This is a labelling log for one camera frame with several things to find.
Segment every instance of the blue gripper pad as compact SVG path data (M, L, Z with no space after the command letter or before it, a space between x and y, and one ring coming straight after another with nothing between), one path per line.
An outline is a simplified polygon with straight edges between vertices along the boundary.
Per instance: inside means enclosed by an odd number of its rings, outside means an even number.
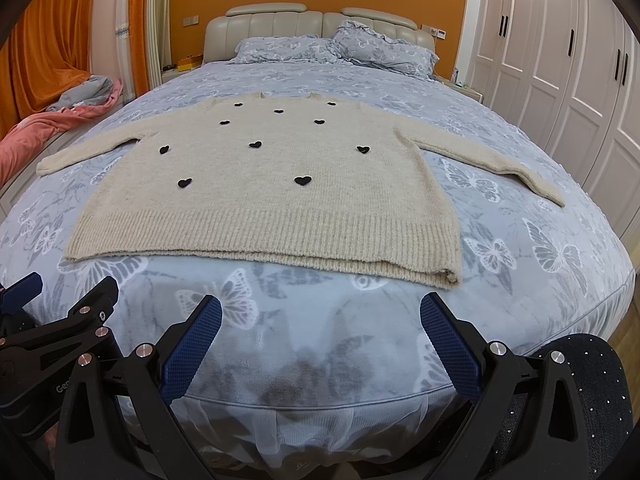
M481 367L453 324L429 297L422 298L420 322L457 393L478 402L482 395Z
M164 362L160 396L167 405L187 392L221 324L222 307L211 298Z
M32 272L4 291L0 302L0 314L15 314L42 292L42 278Z

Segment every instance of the blue patterned pillow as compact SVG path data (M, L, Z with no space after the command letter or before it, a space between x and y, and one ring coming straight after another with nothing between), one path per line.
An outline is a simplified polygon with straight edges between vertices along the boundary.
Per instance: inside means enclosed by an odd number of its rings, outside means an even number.
M428 48L405 40L392 40L363 23L345 20L335 30L340 56L352 63L431 80L440 59Z
M338 63L340 53L334 40L307 34L295 38L246 38L236 47L231 63L315 62Z

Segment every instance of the wardrobe door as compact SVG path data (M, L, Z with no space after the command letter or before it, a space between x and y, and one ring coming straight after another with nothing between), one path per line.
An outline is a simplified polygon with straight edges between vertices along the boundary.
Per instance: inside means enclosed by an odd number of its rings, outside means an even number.
M578 0L538 0L532 67L513 104L519 126L540 148L556 124L569 83L578 32Z
M484 103L510 123L519 116L514 102L529 75L538 7L538 0L507 0L505 7L508 23L504 50L498 60L493 89L485 94Z
M500 35L506 20L504 1L482 0L470 85L482 95L486 95L491 89L498 58L504 47L504 38Z
M640 60L638 41L625 25L622 87L611 126L584 190L622 236L640 208Z
M625 20L611 0L580 0L579 9L576 57L545 151L582 186L618 98Z

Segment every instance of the sweater sleeve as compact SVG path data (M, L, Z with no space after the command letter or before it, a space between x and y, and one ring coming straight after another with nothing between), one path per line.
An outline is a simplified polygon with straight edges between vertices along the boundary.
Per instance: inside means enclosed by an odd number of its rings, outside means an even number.
M400 116L396 119L396 128L398 133L424 150L439 153L491 173L514 174L535 194L564 207L564 199L558 189L535 171L526 168L509 156L417 119Z
M171 127L172 125L180 126L182 121L188 120L189 116L193 116L195 108L203 110L210 109L218 100L216 98L201 101L196 105L178 108L171 112L157 114L149 118L140 119L132 123L123 124L113 130L108 130L103 134L86 140L81 144L76 144L65 148L60 152L43 158L36 169L39 176L55 173L67 166L82 162L88 158L110 152L125 142L130 140L142 140L145 137L153 135L161 128Z

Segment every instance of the wall outlet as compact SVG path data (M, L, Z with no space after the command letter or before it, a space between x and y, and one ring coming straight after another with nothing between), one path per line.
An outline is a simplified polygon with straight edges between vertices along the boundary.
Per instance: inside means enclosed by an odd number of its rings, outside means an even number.
M436 27L431 27L431 25L423 25L420 28L424 32L428 32L429 34L431 34L434 38L436 38L438 35L438 29Z
M438 38L439 40L444 40L447 37L447 33L437 27L431 27L431 25L423 25L420 28L423 31L431 34L434 38Z
M182 26L189 27L190 25L196 25L200 22L199 16L189 16L188 18L182 19Z

